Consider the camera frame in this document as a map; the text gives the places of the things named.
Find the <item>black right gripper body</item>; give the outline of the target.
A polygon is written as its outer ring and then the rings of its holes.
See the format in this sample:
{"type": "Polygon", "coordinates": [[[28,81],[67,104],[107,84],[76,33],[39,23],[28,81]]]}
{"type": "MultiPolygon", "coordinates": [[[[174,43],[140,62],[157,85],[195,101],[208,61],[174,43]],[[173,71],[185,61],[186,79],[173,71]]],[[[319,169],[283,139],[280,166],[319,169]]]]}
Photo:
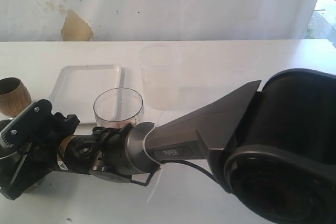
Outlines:
{"type": "Polygon", "coordinates": [[[20,146],[10,148],[23,157],[12,181],[1,189],[1,194],[9,200],[17,199],[34,183],[60,169],[57,162],[59,145],[67,136],[74,134],[80,123],[74,114],[52,114],[52,104],[45,99],[36,101],[34,111],[36,128],[20,146]]]}

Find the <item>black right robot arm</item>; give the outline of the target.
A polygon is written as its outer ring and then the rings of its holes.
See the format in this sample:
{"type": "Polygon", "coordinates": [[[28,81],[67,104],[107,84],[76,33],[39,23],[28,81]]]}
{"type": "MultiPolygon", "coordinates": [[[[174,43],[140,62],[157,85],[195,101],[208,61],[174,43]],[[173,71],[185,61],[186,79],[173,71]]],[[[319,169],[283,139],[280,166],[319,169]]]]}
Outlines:
{"type": "Polygon", "coordinates": [[[156,127],[97,126],[42,99],[1,121],[1,194],[14,200],[53,171],[132,183],[167,163],[205,159],[207,176],[274,223],[335,223],[335,76],[288,69],[156,127]]]}

